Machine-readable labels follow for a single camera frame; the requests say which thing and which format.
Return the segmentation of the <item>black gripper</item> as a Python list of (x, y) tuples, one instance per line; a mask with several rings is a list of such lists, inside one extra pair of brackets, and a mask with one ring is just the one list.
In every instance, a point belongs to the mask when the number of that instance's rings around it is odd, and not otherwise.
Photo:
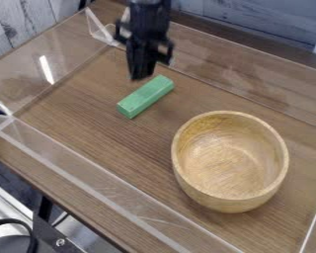
[[(169, 1), (129, 1), (131, 21), (116, 21), (115, 39), (127, 46), (127, 59), (132, 80), (155, 73), (157, 61), (169, 64), (173, 42), (167, 36), (169, 28)], [(120, 35), (124, 28), (132, 34), (128, 39)]]

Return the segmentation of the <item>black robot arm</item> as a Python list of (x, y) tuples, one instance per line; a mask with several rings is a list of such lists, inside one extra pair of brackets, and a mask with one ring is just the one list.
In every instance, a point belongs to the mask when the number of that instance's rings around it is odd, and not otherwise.
[(129, 20), (115, 23), (113, 39), (127, 48), (132, 80), (153, 75), (156, 64), (169, 65), (173, 42), (168, 38), (171, 0), (128, 0)]

